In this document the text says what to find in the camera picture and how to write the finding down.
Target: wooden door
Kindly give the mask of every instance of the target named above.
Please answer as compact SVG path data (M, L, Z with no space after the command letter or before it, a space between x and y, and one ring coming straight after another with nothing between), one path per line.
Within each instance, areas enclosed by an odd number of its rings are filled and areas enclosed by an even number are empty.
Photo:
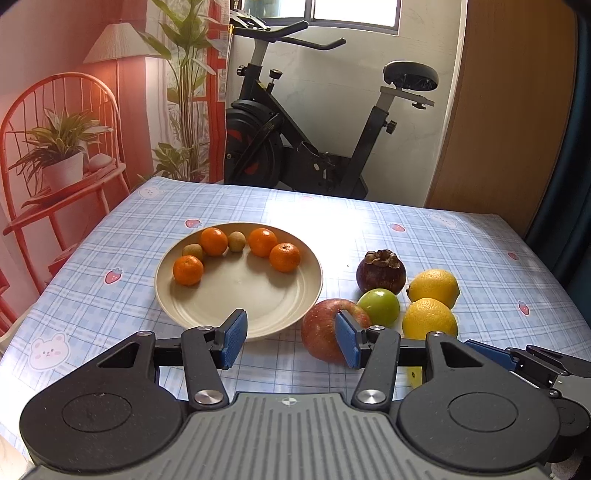
M467 0L457 89L426 207L497 213L524 236L560 151L576 66L561 0Z

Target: lampshade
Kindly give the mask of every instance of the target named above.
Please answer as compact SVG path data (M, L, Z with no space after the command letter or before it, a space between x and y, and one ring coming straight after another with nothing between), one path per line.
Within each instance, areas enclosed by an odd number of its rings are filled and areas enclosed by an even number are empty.
M114 23L105 27L84 63L148 55L157 56L158 53L146 45L130 23Z

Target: beige plate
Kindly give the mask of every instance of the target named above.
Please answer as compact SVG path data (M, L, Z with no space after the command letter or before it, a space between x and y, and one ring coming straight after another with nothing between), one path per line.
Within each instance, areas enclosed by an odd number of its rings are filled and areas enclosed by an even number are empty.
M310 248L290 233L259 223L213 225L226 235L248 235L267 227L279 242L294 244L301 254L300 266L292 273L273 269L268 258L259 258L245 247L236 254L226 250L223 257L205 257L201 282L183 287L173 278L174 261L188 244L198 244L201 232L192 233L172 247L161 260L154 286L162 309L185 328L198 325L220 326L235 310L248 314L247 340L279 332L301 319L312 308L322 289L322 269Z

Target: exercise bike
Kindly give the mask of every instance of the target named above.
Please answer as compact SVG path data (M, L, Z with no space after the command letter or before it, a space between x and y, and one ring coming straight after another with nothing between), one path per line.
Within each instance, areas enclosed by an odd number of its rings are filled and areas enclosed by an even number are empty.
M241 11L232 11L230 23L234 35L254 39L255 49L250 63L237 70L244 78L240 97L226 110L225 183L273 188L281 181L297 192L365 198L368 188L361 176L365 163L382 128L389 134L396 128L395 121L387 121L392 102L399 97L410 100L418 109L434 106L431 100L407 90L434 90L439 82L437 72L410 61L388 63L384 81L394 87L380 88L353 155L321 153L272 95L282 72L271 70L271 82L266 86L259 76L269 43L279 41L326 51L345 45L346 40L320 45L292 38L289 35L305 30L308 23L300 21L271 30L260 19ZM289 145L283 144L281 136Z

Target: red apple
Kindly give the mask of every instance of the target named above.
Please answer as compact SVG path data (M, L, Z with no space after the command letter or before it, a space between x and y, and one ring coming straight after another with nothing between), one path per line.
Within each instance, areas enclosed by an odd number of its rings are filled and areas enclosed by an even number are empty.
M346 310L363 327L371 325L369 315L354 302L344 299L323 300L314 305L301 325L301 341L310 355L334 364L346 364L335 337L335 315Z

